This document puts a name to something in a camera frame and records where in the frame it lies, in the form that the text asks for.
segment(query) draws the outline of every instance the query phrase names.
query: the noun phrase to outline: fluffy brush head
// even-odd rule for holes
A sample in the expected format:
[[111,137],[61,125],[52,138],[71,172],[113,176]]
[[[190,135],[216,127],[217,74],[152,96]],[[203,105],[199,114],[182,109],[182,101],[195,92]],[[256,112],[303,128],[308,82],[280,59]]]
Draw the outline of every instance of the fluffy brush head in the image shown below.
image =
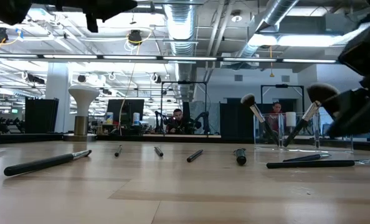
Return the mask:
[[245,106],[253,106],[255,104],[255,97],[253,94],[243,96],[240,102]]
[[340,91],[326,83],[315,83],[307,88],[307,93],[311,102],[319,101],[322,103],[328,98],[340,94]]

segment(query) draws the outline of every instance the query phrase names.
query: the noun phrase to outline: white pedestal lamp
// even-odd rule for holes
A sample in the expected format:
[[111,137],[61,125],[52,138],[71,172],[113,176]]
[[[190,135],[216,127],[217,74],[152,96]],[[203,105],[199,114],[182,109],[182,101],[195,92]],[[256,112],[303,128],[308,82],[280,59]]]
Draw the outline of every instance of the white pedestal lamp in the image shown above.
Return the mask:
[[91,102],[99,96],[99,90],[90,86],[74,85],[69,88],[69,93],[77,103],[77,115],[74,121],[74,134],[65,137],[68,141],[93,141],[96,136],[88,134],[88,109]]

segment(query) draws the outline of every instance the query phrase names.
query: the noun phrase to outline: computer monitor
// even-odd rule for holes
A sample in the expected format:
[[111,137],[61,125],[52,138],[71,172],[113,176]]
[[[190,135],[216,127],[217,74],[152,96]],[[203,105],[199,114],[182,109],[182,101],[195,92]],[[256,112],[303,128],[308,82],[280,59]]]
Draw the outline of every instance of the computer monitor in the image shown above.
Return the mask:
[[[113,113],[113,121],[119,121],[122,103],[123,100],[109,100],[107,112]],[[133,123],[134,113],[139,113],[140,120],[142,120],[144,103],[145,100],[125,100],[121,111],[121,123],[131,125]]]

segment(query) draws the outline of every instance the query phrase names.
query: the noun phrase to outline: table surface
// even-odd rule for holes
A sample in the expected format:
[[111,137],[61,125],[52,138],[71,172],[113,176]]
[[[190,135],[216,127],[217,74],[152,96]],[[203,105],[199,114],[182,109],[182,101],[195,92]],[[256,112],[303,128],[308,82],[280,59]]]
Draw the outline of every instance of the table surface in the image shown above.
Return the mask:
[[[243,167],[233,155],[241,147],[249,160]],[[86,149],[90,157],[3,176],[7,166]],[[186,162],[200,149],[200,157]],[[370,223],[370,167],[265,166],[305,152],[113,141],[6,144],[0,150],[0,223]],[[333,152],[331,159],[365,158],[370,152]]]

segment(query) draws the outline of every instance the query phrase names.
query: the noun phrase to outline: white column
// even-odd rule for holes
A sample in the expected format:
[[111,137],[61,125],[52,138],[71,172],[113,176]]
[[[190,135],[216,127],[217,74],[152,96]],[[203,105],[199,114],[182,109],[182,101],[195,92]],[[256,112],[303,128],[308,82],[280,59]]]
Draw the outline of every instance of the white column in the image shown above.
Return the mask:
[[55,132],[66,133],[70,115],[70,94],[72,74],[67,63],[49,63],[47,76],[46,99],[59,99],[58,112],[55,123]]

